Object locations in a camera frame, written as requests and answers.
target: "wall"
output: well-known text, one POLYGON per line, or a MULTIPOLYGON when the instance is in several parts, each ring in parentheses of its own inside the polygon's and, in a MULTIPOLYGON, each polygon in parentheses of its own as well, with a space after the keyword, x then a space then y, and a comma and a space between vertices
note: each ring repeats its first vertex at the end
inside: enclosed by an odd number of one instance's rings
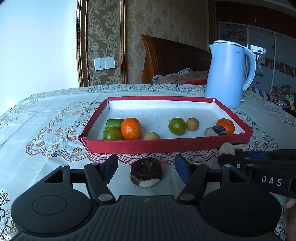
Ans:
POLYGON ((88 55, 91 85, 119 84, 119 2, 88 0, 88 55), (94 70, 94 58, 115 57, 114 69, 94 70))
POLYGON ((127 0, 128 82, 141 83, 142 34, 207 49, 208 6, 204 0, 127 0))
POLYGON ((0 114, 35 93, 79 87, 77 0, 0 4, 0 114))

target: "kettle handle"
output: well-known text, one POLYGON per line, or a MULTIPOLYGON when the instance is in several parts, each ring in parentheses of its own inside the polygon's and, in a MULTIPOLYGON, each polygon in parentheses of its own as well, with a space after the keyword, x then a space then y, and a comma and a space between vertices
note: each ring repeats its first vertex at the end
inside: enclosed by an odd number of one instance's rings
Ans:
POLYGON ((256 60, 253 55, 253 52, 249 50, 247 47, 244 47, 244 48, 245 48, 245 54, 250 63, 250 70, 249 70, 248 77, 244 83, 243 91, 245 91, 251 85, 256 73, 256 60))

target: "ceiling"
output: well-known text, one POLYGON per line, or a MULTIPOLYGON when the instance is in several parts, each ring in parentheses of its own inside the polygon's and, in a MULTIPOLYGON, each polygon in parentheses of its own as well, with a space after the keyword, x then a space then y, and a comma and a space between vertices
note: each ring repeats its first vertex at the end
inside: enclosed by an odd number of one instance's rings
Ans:
POLYGON ((289 2, 289 0, 216 0, 216 1, 231 1, 241 2, 262 7, 268 7, 289 15, 296 17, 296 8, 289 2))

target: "black label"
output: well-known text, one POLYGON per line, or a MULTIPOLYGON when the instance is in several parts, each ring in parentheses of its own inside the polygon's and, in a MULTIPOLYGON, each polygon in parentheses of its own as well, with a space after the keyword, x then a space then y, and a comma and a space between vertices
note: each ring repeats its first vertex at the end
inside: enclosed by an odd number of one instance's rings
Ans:
POLYGON ((221 125, 212 126, 211 128, 217 133, 218 136, 224 136, 224 135, 226 135, 226 130, 221 125))
POLYGON ((259 174, 255 175, 254 181, 258 183, 259 185, 272 187, 275 190, 281 189, 281 190, 289 190, 290 187, 290 179, 279 177, 276 175, 270 175, 270 174, 259 174))

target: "red cloth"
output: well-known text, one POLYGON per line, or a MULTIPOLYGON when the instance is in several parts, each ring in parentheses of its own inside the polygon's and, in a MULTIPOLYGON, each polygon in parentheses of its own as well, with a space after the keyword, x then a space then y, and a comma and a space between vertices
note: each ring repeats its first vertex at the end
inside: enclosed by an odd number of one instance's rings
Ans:
POLYGON ((207 84, 207 79, 199 80, 199 81, 187 81, 185 84, 188 84, 188 85, 205 85, 205 84, 207 84))

